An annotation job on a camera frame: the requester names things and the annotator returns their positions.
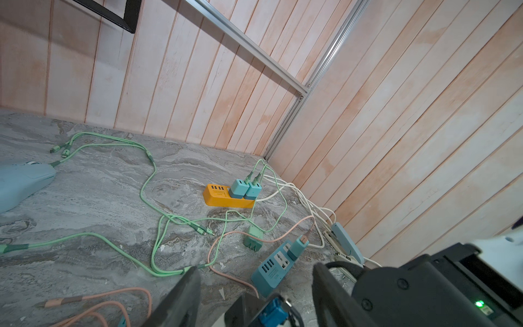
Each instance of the black frame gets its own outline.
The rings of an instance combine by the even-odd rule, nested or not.
[[[138,16],[140,15],[140,8],[142,7],[142,0],[127,0],[126,10],[123,13],[123,18],[113,13],[106,7],[95,2],[94,0],[73,0],[86,7],[87,9],[99,14],[101,17],[115,23],[131,34],[136,32],[138,25]]]

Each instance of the white cable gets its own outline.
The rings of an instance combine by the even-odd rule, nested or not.
[[[365,257],[363,257],[363,259],[365,259],[365,261],[369,261],[369,262],[374,263],[375,265],[377,265],[377,266],[380,267],[380,268],[382,267],[382,265],[380,265],[379,263],[377,263],[377,262],[374,261],[374,260],[371,260],[371,259],[369,259],[369,258],[365,258]]]
[[[274,197],[275,195],[277,195],[278,193],[280,193],[281,190],[284,189],[285,187],[289,187],[292,190],[294,190],[294,193],[296,193],[298,200],[305,207],[305,209],[315,218],[318,218],[324,224],[324,226],[325,226],[325,228],[327,228],[327,230],[331,230],[331,225],[333,224],[333,221],[331,220],[330,216],[325,213],[324,210],[332,212],[333,217],[334,217],[334,222],[336,222],[336,214],[334,213],[334,211],[332,211],[328,208],[320,208],[317,205],[315,205],[312,201],[308,200],[305,197],[305,195],[303,194],[303,192],[299,188],[297,188],[296,185],[294,185],[293,183],[288,183],[281,178],[277,178],[277,177],[275,178],[274,176],[269,176],[269,175],[265,175],[265,174],[263,175],[263,177],[264,177],[264,180],[271,182],[274,185],[276,185],[276,182],[278,182],[278,186],[280,186],[280,187],[271,195],[269,195],[263,199],[257,199],[256,202],[267,201],[267,200],[271,199],[272,197]],[[320,240],[321,240],[322,244],[321,245],[309,244],[308,247],[313,247],[315,249],[323,249],[325,247],[325,241],[323,239],[323,234],[321,233],[318,225],[316,224],[316,221],[314,221],[314,227],[316,228],[316,231],[318,232],[318,235],[320,236]]]
[[[265,178],[265,180],[267,180],[267,181],[269,181],[269,182],[271,182],[271,183],[273,183],[273,184],[276,184],[276,183],[274,182],[274,177],[271,177],[271,176],[269,176],[269,175],[264,175],[264,178]],[[281,179],[281,178],[277,178],[277,180],[278,180],[278,181],[281,181],[281,182],[284,183],[284,184],[280,187],[280,190],[282,190],[284,187],[290,187],[290,188],[292,188],[292,189],[294,190],[294,192],[296,193],[296,195],[298,196],[298,199],[300,200],[300,203],[301,203],[301,204],[302,204],[306,209],[308,209],[308,211],[309,211],[312,215],[314,215],[316,218],[319,218],[319,219],[320,219],[320,220],[325,224],[325,226],[327,227],[327,229],[331,230],[331,224],[333,224],[334,222],[336,222],[336,214],[335,214],[332,210],[330,210],[330,209],[328,209],[328,208],[320,208],[320,207],[318,207],[317,205],[315,205],[313,202],[311,202],[310,200],[308,200],[308,199],[305,197],[305,195],[302,193],[302,191],[301,191],[299,188],[297,188],[296,185],[294,185],[293,183],[287,183],[287,182],[285,182],[285,181],[284,181],[283,179]],[[277,191],[275,191],[273,194],[271,194],[270,196],[268,196],[268,197],[266,197],[266,198],[263,198],[263,199],[258,199],[258,200],[256,200],[256,201],[257,201],[257,202],[266,201],[266,200],[272,198],[273,196],[275,196],[275,195],[278,194],[278,193],[279,193],[279,191],[277,190]],[[318,210],[319,212],[321,212],[321,213],[325,216],[325,218],[330,222],[330,224],[328,224],[328,223],[325,221],[325,219],[319,215],[318,212],[312,211],[311,205],[312,205],[312,207],[315,208],[315,210]],[[334,222],[331,220],[330,216],[327,215],[327,214],[323,211],[323,209],[326,209],[326,210],[328,210],[328,211],[330,211],[330,212],[333,213],[333,216],[334,216]]]

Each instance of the electrical outlet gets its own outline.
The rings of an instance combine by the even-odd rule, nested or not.
[[[289,260],[287,260],[282,251],[278,251],[274,256],[274,259],[283,269],[289,269]]]

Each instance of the gray marble countertop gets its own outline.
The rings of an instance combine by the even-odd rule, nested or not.
[[[259,157],[194,144],[157,139],[138,134],[96,128],[49,118],[0,110],[0,155],[2,160],[24,159],[53,162],[60,153],[49,150],[63,144],[80,131],[94,131],[144,144],[153,154],[158,174],[145,191],[152,203],[188,219],[223,217],[226,208],[209,207],[202,192],[208,183],[230,185],[244,178]],[[94,137],[81,137],[76,145],[103,143]],[[152,167],[143,151],[130,147],[92,147],[80,151],[71,160],[56,167],[55,180],[24,200],[14,209],[0,214],[0,243],[22,244],[54,240],[79,232],[97,232],[121,249],[149,265],[160,216],[139,197],[139,190]],[[262,196],[275,188],[266,183]],[[297,197],[284,190],[289,207],[276,228],[265,237],[276,238],[306,216]],[[274,223],[285,205],[281,197],[256,205],[253,219],[262,227]],[[242,209],[245,215],[250,209]],[[204,222],[215,232],[223,223]],[[309,228],[306,221],[286,238],[294,240]],[[245,222],[229,223],[227,231],[246,231]],[[319,244],[317,234],[310,240]],[[163,250],[156,264],[165,270],[206,262],[213,236],[197,234],[191,227],[171,224]],[[243,245],[243,236],[227,236],[222,242],[215,268],[250,281],[253,270],[281,242],[264,244],[259,252]],[[332,248],[308,250],[300,257],[278,291],[288,297],[303,315],[307,326],[316,326],[311,283],[312,266],[330,261]],[[198,326],[213,322],[245,291],[243,285],[202,269],[201,304]],[[52,246],[0,255],[0,325],[41,326],[58,322],[99,303],[99,300],[40,309],[34,305],[52,298],[89,295],[113,289],[140,286],[153,296],[153,308],[176,285],[180,276],[153,277],[138,268],[101,240],[81,237]],[[352,283],[339,279],[350,291]],[[225,300],[219,290],[223,289]],[[107,297],[121,301],[129,311],[133,325],[145,320],[146,301],[142,294],[127,293]],[[115,308],[101,309],[110,325],[116,325],[121,313]],[[92,318],[79,325],[98,325]]]

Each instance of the white object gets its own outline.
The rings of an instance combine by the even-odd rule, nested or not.
[[[479,259],[523,292],[523,226],[505,235],[470,243],[481,251]]]

